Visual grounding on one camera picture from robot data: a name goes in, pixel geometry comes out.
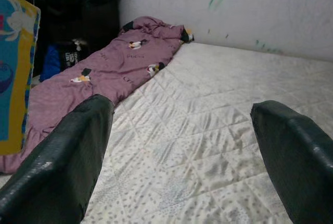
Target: mattress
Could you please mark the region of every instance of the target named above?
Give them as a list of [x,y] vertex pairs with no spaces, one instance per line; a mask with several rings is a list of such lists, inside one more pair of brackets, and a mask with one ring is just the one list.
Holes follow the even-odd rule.
[[82,223],[291,223],[250,110],[277,100],[333,137],[332,70],[330,62],[183,45],[116,108]]

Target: purple blanket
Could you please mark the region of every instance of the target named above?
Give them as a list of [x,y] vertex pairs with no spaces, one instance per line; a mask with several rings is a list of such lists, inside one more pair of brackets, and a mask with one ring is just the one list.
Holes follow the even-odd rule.
[[[147,82],[158,71],[158,65],[167,65],[180,48],[184,30],[181,25],[174,27],[151,17],[134,20],[130,28],[127,32],[122,30],[102,50],[31,90],[25,147],[21,153],[0,156],[0,172],[14,173],[60,120],[83,100],[101,94],[117,105]],[[85,68],[91,69],[90,81],[71,82]]]

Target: cartoon print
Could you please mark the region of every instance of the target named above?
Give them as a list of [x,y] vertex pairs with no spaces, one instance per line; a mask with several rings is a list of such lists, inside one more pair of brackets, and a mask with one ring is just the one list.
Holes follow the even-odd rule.
[[35,25],[36,16],[33,14],[33,11],[28,8],[26,12],[23,12],[20,3],[17,0],[8,0],[14,12],[11,16],[7,17],[7,24],[12,29],[11,32],[6,32],[0,30],[0,35],[9,35],[6,38],[6,41],[14,41],[19,36],[19,33],[22,29],[26,30],[28,33],[33,34],[33,29]]
[[164,63],[159,62],[158,64],[151,64],[147,68],[147,72],[150,77],[153,77],[159,70],[162,70],[165,67]]
[[14,72],[8,64],[0,60],[0,94],[5,92],[14,79]]
[[137,41],[137,42],[133,42],[131,41],[129,43],[129,47],[130,49],[136,50],[141,48],[141,46],[146,45],[148,43],[148,41],[146,39],[143,39],[142,41]]
[[90,81],[90,77],[89,76],[80,76],[80,77],[76,77],[76,78],[73,78],[71,79],[71,82],[74,82],[74,83],[80,83],[80,82],[88,82]]

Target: blanket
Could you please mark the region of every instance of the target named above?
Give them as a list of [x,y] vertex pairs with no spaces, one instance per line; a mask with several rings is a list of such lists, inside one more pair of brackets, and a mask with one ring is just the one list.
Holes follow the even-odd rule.
[[170,62],[184,35],[182,25],[152,17],[126,26],[108,46],[31,90],[26,145],[21,153],[0,156],[0,172],[14,173],[60,120],[88,97],[101,94],[116,106]]

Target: red mark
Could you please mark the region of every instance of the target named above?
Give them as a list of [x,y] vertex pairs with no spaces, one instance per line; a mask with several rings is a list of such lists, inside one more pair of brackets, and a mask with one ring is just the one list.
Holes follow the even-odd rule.
[[0,15],[0,30],[4,28],[4,16]]

